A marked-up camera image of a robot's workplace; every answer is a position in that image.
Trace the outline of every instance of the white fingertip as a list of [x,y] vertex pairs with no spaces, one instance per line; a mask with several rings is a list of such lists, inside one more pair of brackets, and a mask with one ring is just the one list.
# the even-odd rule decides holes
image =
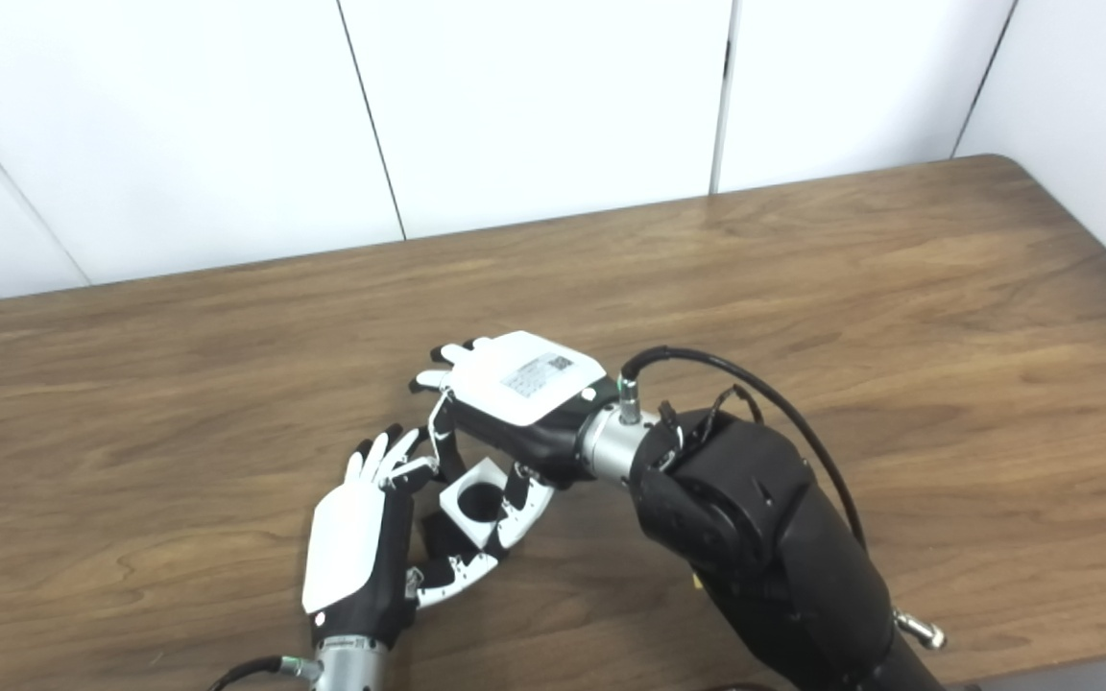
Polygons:
[[378,464],[377,475],[374,475],[377,478],[378,484],[382,484],[390,475],[390,471],[394,471],[397,464],[408,460],[411,448],[417,446],[418,437],[420,437],[419,429],[409,429],[404,437],[399,438],[399,441],[396,441],[395,447],[387,451],[386,456],[382,457],[382,464]]
[[441,389],[449,370],[426,370],[417,375],[417,384],[430,389]]
[[387,433],[378,433],[374,437],[374,446],[369,447],[368,454],[365,456],[365,468],[361,469],[361,477],[369,482],[378,478],[378,467],[382,467],[382,457],[387,453]]
[[408,461],[403,464],[403,467],[392,469],[390,472],[382,477],[383,482],[386,482],[387,480],[395,481],[395,478],[397,477],[408,475],[409,472],[418,471],[418,469],[422,468],[430,468],[436,472],[438,471],[438,460],[436,460],[434,456],[421,456],[421,458]]
[[344,471],[344,481],[356,480],[361,477],[361,467],[363,467],[365,460],[361,458],[361,451],[353,451],[353,454],[347,458],[347,470]]
[[468,359],[472,355],[472,350],[465,348],[463,345],[457,345],[456,343],[448,343],[442,346],[442,357],[447,358],[452,366],[457,366]]

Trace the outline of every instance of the black cable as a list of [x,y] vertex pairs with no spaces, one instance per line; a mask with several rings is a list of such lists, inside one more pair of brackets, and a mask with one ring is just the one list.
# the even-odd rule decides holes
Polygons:
[[843,480],[843,473],[839,472],[839,468],[834,463],[834,458],[831,456],[831,452],[826,451],[825,443],[822,443],[817,433],[813,431],[811,426],[808,426],[808,420],[804,419],[804,416],[800,415],[800,411],[796,410],[796,407],[793,406],[791,401],[787,401],[786,398],[782,397],[782,394],[778,392],[773,386],[759,379],[759,377],[749,370],[745,370],[744,367],[730,363],[724,358],[720,358],[719,355],[711,355],[710,353],[695,350],[693,348],[671,348],[668,345],[657,345],[655,348],[648,348],[628,359],[628,362],[622,366],[620,376],[623,379],[637,381],[637,373],[639,373],[643,367],[649,366],[651,363],[658,363],[659,360],[690,360],[701,363],[703,366],[718,368],[718,370],[723,370],[733,377],[737,377],[737,379],[744,381],[750,386],[750,389],[757,390],[757,392],[761,394],[763,398],[774,404],[776,408],[780,408],[782,415],[786,416],[787,419],[791,420],[791,423],[793,423],[800,433],[802,433],[802,437],[804,437],[804,441],[808,442],[808,447],[812,448],[813,453],[817,456],[817,460],[822,463],[822,468],[826,470],[826,475],[831,478],[831,484],[834,485],[834,490],[837,491],[839,495],[839,503],[843,504],[843,512],[847,515],[848,525],[852,526],[852,535],[855,535],[856,542],[860,543],[862,548],[868,549],[868,545],[866,545],[864,538],[864,526],[860,525],[860,512],[856,511],[855,500],[852,499],[852,491],[847,489],[847,482]]
[[240,666],[234,666],[233,669],[229,670],[221,677],[211,683],[211,687],[207,687],[207,691],[222,691],[225,687],[229,683],[240,680],[246,677],[250,677],[252,673],[276,673],[280,672],[280,664],[284,661],[281,656],[268,656],[264,658],[254,658],[250,661],[244,661]]

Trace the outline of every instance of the white robotic hand cover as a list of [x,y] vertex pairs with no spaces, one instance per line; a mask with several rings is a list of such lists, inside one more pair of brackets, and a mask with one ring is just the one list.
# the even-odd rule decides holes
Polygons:
[[418,443],[418,430],[409,430],[390,450],[387,437],[380,433],[367,454],[354,452],[347,460],[343,484],[315,507],[302,588],[306,614],[356,593],[374,572],[386,503],[383,486],[408,461]]
[[517,427],[528,427],[605,376],[578,350],[525,331],[478,338],[472,349],[445,345],[449,371],[426,370],[417,383],[449,390],[457,401]]

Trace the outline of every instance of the metal connector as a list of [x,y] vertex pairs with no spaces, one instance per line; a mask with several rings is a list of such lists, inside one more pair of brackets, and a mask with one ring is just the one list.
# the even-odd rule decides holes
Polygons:
[[620,407],[619,420],[623,425],[637,425],[643,420],[643,411],[637,404],[637,381],[626,379],[620,376],[617,379],[617,394],[619,395],[618,406]]
[[945,648],[945,632],[931,621],[921,621],[908,613],[895,609],[895,625],[916,638],[920,646],[930,651],[939,651]]
[[322,677],[322,664],[315,660],[285,656],[280,661],[280,670],[276,670],[276,673],[282,674],[282,677],[305,679],[307,682],[313,683]]

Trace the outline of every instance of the metal cylinder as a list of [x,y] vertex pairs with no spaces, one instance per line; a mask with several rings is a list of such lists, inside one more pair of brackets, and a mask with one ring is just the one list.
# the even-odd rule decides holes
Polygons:
[[626,486],[637,446],[651,431],[659,418],[646,411],[637,412],[634,423],[623,421],[623,410],[606,406],[587,423],[580,453],[592,475]]
[[312,691],[382,691],[387,647],[367,636],[333,636],[319,648],[322,674]]

